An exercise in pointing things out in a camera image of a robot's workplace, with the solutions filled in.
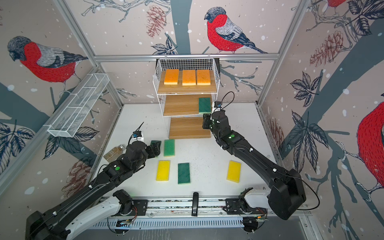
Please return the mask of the orange sponge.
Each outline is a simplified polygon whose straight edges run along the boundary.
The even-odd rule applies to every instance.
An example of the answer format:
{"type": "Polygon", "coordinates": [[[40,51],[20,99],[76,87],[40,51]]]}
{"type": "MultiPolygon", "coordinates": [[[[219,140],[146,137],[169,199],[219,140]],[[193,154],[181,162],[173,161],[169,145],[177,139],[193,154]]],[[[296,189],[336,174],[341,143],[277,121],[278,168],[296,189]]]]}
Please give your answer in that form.
{"type": "Polygon", "coordinates": [[[196,82],[196,71],[195,70],[183,70],[182,73],[182,85],[183,86],[195,86],[196,82]]]}
{"type": "Polygon", "coordinates": [[[165,85],[177,85],[179,80],[180,70],[178,69],[167,69],[164,79],[165,85]]]}
{"type": "Polygon", "coordinates": [[[211,85],[210,70],[197,70],[197,85],[198,86],[211,85]]]}

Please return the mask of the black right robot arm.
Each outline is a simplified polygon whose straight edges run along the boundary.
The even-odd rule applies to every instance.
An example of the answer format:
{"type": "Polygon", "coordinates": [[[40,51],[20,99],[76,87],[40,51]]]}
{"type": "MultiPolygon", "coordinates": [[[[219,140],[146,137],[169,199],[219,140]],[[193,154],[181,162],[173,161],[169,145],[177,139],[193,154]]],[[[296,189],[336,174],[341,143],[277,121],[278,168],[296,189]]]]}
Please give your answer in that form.
{"type": "Polygon", "coordinates": [[[299,173],[273,163],[238,132],[231,129],[224,110],[203,114],[203,129],[210,130],[217,144],[254,170],[271,189],[267,196],[270,209],[281,219],[289,217],[306,201],[299,173]]]}

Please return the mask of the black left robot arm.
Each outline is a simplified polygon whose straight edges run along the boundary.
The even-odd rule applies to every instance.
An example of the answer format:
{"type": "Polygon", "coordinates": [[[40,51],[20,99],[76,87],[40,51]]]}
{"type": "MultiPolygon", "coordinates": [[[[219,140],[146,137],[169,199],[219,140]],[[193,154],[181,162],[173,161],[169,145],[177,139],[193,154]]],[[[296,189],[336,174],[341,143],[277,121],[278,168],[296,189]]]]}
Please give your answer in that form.
{"type": "Polygon", "coordinates": [[[98,205],[94,203],[141,170],[146,160],[159,156],[160,146],[160,141],[129,144],[125,153],[106,165],[88,186],[44,213],[32,213],[27,218],[25,238],[72,240],[105,218],[117,213],[128,215],[133,208],[132,197],[124,190],[114,192],[98,205]]]}

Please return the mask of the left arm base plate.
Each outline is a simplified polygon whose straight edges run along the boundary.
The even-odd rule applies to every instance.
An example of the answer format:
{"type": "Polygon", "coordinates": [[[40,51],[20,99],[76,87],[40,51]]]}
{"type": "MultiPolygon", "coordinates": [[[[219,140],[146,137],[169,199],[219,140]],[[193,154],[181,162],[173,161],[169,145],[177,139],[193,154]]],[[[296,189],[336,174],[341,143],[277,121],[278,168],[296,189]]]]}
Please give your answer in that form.
{"type": "Polygon", "coordinates": [[[122,204],[118,215],[120,216],[145,216],[148,200],[131,200],[122,204]]]}

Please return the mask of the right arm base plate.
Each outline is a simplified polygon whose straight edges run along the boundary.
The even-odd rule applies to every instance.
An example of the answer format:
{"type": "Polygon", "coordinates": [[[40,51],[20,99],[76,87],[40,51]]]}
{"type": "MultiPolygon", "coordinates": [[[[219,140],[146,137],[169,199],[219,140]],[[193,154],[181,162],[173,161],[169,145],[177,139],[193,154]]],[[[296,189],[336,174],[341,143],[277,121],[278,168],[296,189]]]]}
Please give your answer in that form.
{"type": "Polygon", "coordinates": [[[226,199],[223,207],[228,215],[266,215],[268,210],[265,208],[252,208],[245,200],[242,199],[226,199]]]}

